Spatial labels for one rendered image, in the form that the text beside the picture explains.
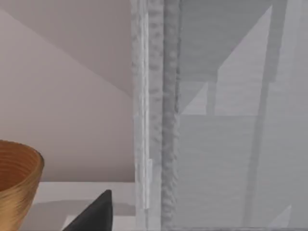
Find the brown wooden bowl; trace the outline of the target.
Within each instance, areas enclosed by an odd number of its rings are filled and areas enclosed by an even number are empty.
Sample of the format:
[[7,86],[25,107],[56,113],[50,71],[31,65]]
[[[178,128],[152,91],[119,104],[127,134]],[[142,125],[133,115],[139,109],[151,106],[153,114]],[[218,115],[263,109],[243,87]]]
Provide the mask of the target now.
[[34,148],[0,140],[0,231],[18,231],[32,206],[44,169]]

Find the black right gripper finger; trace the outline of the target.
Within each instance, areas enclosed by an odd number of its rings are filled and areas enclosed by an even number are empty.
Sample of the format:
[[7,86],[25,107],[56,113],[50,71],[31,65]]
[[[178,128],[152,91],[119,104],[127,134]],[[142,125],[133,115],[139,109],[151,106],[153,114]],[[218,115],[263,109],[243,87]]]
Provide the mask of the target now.
[[105,190],[62,231],[112,231],[112,191]]

